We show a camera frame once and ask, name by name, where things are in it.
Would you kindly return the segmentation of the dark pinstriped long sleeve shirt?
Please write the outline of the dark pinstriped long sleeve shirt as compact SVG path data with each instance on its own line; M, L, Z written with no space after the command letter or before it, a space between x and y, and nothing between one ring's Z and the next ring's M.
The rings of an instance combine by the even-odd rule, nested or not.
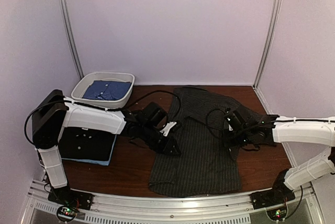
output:
M149 190L169 197L224 194L241 189L236 162L239 149L224 147L224 110L241 106L236 99L195 87L173 91L169 115L181 128L174 138L180 157L158 154L149 179Z

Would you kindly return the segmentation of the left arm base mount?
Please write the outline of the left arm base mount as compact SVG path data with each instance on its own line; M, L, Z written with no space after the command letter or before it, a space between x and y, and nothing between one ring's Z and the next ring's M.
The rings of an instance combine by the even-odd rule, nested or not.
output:
M81 209L91 209L93 194L76 191L69 186L51 187L48 200L60 204L56 209L56 217L59 221L68 223L77 217Z

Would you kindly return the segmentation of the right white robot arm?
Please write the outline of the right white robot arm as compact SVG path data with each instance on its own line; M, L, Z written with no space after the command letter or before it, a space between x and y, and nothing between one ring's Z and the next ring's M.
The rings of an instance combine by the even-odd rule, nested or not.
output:
M303 164L284 170L277 176L268 198L279 204L288 192L334 173L334 117L289 118L279 115L263 115L259 120L246 109L227 110L224 119L228 124L228 147L244 147L251 144L275 145L299 142L321 144L326 149Z

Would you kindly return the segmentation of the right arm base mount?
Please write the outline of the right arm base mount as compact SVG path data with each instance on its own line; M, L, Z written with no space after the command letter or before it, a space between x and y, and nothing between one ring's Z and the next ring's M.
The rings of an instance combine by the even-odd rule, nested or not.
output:
M283 183L274 184L271 189L251 194L253 209L266 208L271 221L283 221L288 217L287 203L295 199L295 194Z

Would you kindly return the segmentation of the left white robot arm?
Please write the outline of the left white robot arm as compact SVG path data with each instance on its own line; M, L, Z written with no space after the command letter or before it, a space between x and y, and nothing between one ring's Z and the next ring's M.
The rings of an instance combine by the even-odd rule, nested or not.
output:
M158 124L166 120L163 128ZM181 151L173 132L177 121L169 121L166 111L151 102L142 110L104 108L65 97L61 90L53 90L26 118L32 122L32 136L25 135L41 156L55 197L64 205L75 201L62 164L58 144L65 128L80 128L139 138L154 152L180 156Z

